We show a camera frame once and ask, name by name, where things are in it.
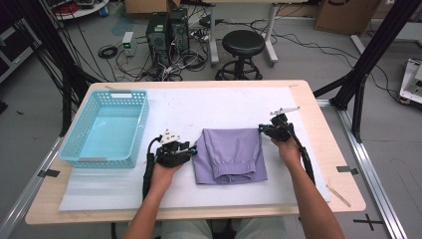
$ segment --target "folded shirt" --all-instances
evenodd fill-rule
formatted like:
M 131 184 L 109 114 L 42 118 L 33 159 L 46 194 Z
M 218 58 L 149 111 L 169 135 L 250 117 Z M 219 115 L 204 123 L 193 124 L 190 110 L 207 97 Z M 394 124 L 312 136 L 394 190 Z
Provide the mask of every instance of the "folded shirt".
M 203 129 L 193 157 L 196 183 L 240 184 L 267 180 L 257 128 Z

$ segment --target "white mat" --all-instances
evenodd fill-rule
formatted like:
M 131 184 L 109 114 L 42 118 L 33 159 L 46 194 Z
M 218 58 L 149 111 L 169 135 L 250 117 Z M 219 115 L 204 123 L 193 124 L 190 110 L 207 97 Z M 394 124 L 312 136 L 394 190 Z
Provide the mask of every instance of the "white mat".
M 153 89 L 148 91 L 149 117 L 134 169 L 74 168 L 60 205 L 61 211 L 134 209 L 142 201 L 142 177 L 148 144 L 166 128 L 180 134 L 181 141 L 200 136 L 202 128 L 258 127 L 270 123 L 270 112 L 296 104 L 289 88 Z M 330 201 L 313 149 L 299 112 L 287 113 L 313 163 L 316 186 Z M 242 185 L 197 185 L 189 161 L 176 172 L 160 207 L 210 207 L 259 204 L 297 204 L 288 170 L 278 149 L 263 137 L 268 173 L 264 182 Z M 159 147 L 155 144 L 152 151 Z

